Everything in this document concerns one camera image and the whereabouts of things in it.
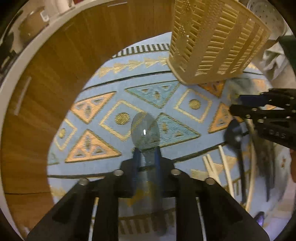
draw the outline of beige woven basket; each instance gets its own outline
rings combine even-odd
[[[185,85],[234,77],[269,35],[268,27],[235,0],[176,0],[168,66]]]

